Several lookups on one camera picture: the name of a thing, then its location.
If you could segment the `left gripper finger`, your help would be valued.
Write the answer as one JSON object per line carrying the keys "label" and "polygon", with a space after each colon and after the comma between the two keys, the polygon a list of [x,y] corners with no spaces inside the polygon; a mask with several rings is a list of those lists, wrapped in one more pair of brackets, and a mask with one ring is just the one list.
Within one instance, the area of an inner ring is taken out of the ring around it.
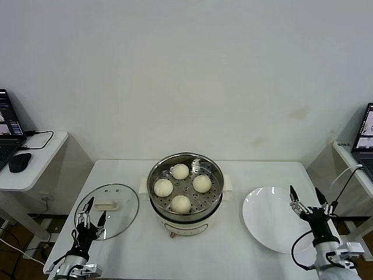
{"label": "left gripper finger", "polygon": [[76,215],[76,226],[83,224],[84,228],[90,227],[90,210],[93,206],[94,197],[91,197],[89,201],[84,205],[82,210],[78,211]]}
{"label": "left gripper finger", "polygon": [[102,215],[100,216],[99,220],[98,220],[98,223],[97,223],[97,226],[96,226],[96,228],[97,228],[97,232],[96,232],[97,238],[99,238],[103,234],[103,232],[105,231],[104,226],[105,226],[105,222],[106,222],[106,216],[107,216],[107,212],[104,211],[102,213]]}

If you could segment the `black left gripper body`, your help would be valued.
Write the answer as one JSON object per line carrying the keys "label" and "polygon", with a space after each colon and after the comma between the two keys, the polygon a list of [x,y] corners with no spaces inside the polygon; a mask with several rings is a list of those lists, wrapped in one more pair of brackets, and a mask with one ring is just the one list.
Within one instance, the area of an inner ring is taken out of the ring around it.
{"label": "black left gripper body", "polygon": [[78,235],[73,242],[73,249],[82,253],[87,253],[93,241],[97,239],[98,228],[91,222],[85,226],[84,222],[77,225]]}

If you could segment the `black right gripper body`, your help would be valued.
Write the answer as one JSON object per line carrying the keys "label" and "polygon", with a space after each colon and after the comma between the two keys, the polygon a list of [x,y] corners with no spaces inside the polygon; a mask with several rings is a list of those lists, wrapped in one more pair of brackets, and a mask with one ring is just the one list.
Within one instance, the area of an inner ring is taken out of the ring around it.
{"label": "black right gripper body", "polygon": [[330,217],[323,208],[311,206],[301,213],[301,219],[308,222],[314,237],[313,242],[339,242],[329,227]]}

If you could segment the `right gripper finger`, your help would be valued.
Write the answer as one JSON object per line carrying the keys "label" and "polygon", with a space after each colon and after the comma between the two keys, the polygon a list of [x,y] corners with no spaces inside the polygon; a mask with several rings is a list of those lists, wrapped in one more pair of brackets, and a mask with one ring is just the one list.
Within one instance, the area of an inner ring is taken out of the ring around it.
{"label": "right gripper finger", "polygon": [[323,195],[323,193],[318,188],[315,188],[315,192],[316,192],[318,202],[321,205],[321,208],[325,211],[325,214],[328,216],[336,216],[335,210],[338,206],[338,201],[334,200],[330,204],[327,202],[326,197]]}
{"label": "right gripper finger", "polygon": [[309,209],[299,200],[299,197],[293,186],[290,186],[290,206],[298,216],[309,214]]}

